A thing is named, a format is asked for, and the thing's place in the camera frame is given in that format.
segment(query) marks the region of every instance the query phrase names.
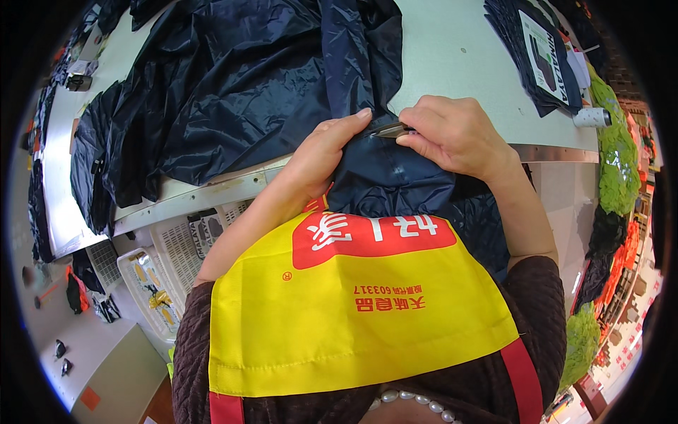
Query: white chinese characters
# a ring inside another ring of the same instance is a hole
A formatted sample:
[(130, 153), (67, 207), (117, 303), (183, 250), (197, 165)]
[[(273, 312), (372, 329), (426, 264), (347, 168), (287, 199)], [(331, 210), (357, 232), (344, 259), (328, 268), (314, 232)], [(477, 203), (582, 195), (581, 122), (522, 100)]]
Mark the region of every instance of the white chinese characters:
[(393, 226), (400, 227), (400, 237), (417, 237), (419, 235), (418, 231), (407, 230), (411, 225), (416, 225), (420, 230), (428, 230), (431, 235), (435, 235), (435, 229), (438, 228), (429, 215), (415, 215), (412, 217), (414, 221), (408, 221), (402, 216), (396, 216), (395, 218), (398, 222), (393, 223)]
[(342, 227), (347, 227), (346, 214), (323, 214), (320, 218), (319, 226), (309, 225), (306, 229), (313, 232), (313, 240), (316, 242), (311, 249), (320, 250), (334, 242), (349, 242), (352, 240), (351, 234), (342, 234), (341, 231), (335, 231)]
[[(393, 223), (394, 227), (400, 227), (400, 238), (418, 237), (420, 231), (428, 231), (430, 235), (436, 235), (436, 228), (438, 225), (434, 224), (428, 215), (415, 216), (396, 216), (397, 221)], [(352, 216), (351, 219), (364, 219), (357, 216)], [(315, 244), (311, 246), (313, 251), (318, 251), (325, 246), (334, 242), (350, 242), (353, 240), (351, 233), (347, 232), (349, 223), (352, 222), (346, 214), (323, 214), (317, 226), (309, 225), (306, 229), (313, 233), (313, 241)], [(375, 242), (384, 241), (384, 233), (380, 220), (383, 218), (367, 218), (370, 220), (372, 227), (372, 235)]]

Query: green fabric pile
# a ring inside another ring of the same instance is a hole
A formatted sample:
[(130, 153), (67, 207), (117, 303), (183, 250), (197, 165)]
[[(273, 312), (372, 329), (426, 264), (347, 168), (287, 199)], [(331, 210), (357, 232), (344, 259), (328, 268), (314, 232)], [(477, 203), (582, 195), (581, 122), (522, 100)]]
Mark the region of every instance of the green fabric pile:
[(169, 371), (169, 379), (172, 380), (174, 378), (174, 348), (175, 346), (172, 346), (170, 350), (167, 351), (169, 354), (169, 360), (170, 363), (167, 364), (167, 371)]
[(558, 393), (586, 374), (598, 353), (599, 339), (600, 327), (595, 319), (593, 302), (587, 303), (567, 320), (565, 368)]
[(638, 198), (638, 150), (626, 128), (626, 116), (612, 88), (596, 74), (591, 64), (593, 106), (610, 112), (612, 125), (598, 128), (600, 150), (600, 204), (605, 212), (628, 214)]

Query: pearl necklace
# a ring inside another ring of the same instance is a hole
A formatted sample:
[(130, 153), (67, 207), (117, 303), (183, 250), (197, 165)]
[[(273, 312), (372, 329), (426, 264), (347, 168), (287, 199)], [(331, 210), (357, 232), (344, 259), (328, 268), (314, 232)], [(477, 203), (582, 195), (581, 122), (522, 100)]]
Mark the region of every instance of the pearl necklace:
[(400, 391), (398, 392), (397, 390), (386, 390), (384, 393), (382, 393), (381, 398), (375, 398), (372, 401), (372, 405), (370, 405), (369, 410), (375, 410), (379, 408), (382, 402), (393, 402), (396, 400), (398, 397), (401, 399), (407, 400), (407, 399), (414, 399), (417, 401), (418, 404), (421, 405), (428, 405), (428, 409), (432, 410), (436, 414), (440, 414), (440, 417), (445, 421), (446, 423), (453, 423), (453, 424), (463, 424), (459, 420), (454, 419), (454, 414), (447, 409), (444, 409), (442, 405), (440, 405), (436, 401), (432, 401), (431, 399), (427, 398), (426, 396), (423, 395), (417, 395), (414, 393), (410, 393), (408, 391)]

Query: red logo patch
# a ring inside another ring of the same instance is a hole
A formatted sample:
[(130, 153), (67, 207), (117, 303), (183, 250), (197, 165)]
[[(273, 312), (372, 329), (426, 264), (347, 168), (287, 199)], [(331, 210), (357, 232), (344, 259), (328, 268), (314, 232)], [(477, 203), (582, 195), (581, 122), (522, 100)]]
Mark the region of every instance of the red logo patch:
[(435, 216), (362, 216), (313, 212), (292, 232), (292, 264), (311, 268), (336, 254), (374, 258), (444, 248), (457, 239)]

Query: yellow apron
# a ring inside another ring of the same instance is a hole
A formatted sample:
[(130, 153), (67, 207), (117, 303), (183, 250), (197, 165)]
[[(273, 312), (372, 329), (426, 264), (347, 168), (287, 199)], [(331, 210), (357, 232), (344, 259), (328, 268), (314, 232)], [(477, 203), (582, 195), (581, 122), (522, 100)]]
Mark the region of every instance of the yellow apron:
[(210, 391), (263, 397), (379, 384), (518, 338), (499, 289), (446, 220), (307, 212), (215, 283)]

